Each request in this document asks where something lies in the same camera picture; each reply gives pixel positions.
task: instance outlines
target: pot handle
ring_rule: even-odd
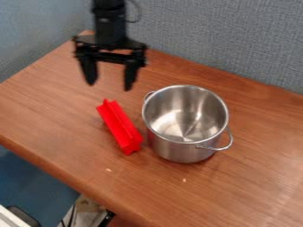
[[[147,98],[148,98],[154,93],[155,93],[155,91],[150,91],[150,92],[147,93],[147,95],[144,96],[144,102],[146,102]]]
[[[228,136],[230,136],[230,143],[228,143],[227,146],[216,148],[216,147],[208,147],[207,145],[198,145],[195,148],[196,149],[207,149],[207,150],[212,150],[212,151],[216,151],[216,152],[222,152],[222,151],[227,150],[234,143],[234,136],[232,136],[232,131],[228,127],[226,127],[226,132],[228,133]]]

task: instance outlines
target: red toy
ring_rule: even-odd
[[[116,101],[104,99],[98,107],[99,115],[106,122],[111,134],[115,136],[123,152],[131,155],[142,149],[143,136],[135,128],[130,117]]]

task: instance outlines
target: stainless steel pot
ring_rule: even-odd
[[[204,88],[174,85],[152,91],[146,96],[142,116],[151,148],[167,160],[198,162],[234,143],[226,103]],[[230,143],[215,147],[224,130]]]

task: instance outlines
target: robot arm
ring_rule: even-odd
[[[127,37],[124,0],[94,0],[95,35],[74,38],[76,58],[87,83],[94,85],[99,78],[98,61],[126,65],[124,90],[131,90],[140,67],[146,67],[147,45]],[[111,53],[132,50],[131,55]]]

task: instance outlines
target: wooden table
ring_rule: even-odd
[[[303,97],[150,51],[131,92],[123,66],[99,66],[90,87],[62,45],[0,85],[0,144],[139,226],[303,225]],[[144,134],[143,97],[195,84],[228,104],[235,144],[192,165],[160,159],[144,142],[126,156],[96,112],[116,99]]]

